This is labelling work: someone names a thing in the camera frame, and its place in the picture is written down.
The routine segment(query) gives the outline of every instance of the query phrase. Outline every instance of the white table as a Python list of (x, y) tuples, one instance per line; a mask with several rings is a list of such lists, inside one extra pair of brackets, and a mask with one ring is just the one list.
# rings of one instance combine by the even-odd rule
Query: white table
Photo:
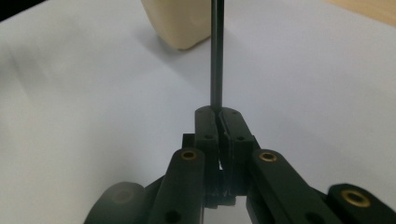
[[(323, 1), (226, 1), (224, 102), (312, 187), (396, 208), (396, 29)], [(137, 0), (51, 0), (0, 23), (0, 223), (82, 223), (166, 171), (209, 104), (208, 41), (169, 49)], [(245, 200), (205, 223), (249, 223)]]

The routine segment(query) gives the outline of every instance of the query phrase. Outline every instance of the beige cylindrical object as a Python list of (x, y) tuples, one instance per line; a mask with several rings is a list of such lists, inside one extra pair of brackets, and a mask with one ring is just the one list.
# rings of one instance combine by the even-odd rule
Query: beige cylindrical object
[(151, 25), (169, 46), (189, 49), (210, 36), (211, 0), (142, 0)]

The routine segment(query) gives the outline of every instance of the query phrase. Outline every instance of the thin metal shaft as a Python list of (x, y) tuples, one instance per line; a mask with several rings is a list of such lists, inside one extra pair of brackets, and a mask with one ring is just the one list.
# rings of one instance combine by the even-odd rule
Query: thin metal shaft
[(224, 0), (212, 0), (210, 62), (210, 106), (218, 114), (222, 108)]

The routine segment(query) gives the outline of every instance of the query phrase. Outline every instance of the brass insert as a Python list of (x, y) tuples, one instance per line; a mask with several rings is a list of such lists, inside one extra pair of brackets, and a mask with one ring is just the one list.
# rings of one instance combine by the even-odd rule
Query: brass insert
[(192, 161), (197, 158), (197, 154), (194, 151), (188, 150), (181, 153), (181, 158), (185, 161)]
[(277, 156), (272, 154), (271, 152), (263, 152), (262, 154), (260, 154), (260, 159), (262, 159), (262, 161), (276, 161), (277, 160)]
[(350, 204), (358, 207), (370, 207), (370, 200), (354, 189), (343, 189), (341, 191), (343, 198)]

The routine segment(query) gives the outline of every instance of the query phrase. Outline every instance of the metal rod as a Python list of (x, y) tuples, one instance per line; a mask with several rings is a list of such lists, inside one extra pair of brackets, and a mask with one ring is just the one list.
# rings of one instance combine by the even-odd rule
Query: metal rod
[(210, 106), (216, 114), (222, 108), (223, 33), (224, 0), (212, 0)]

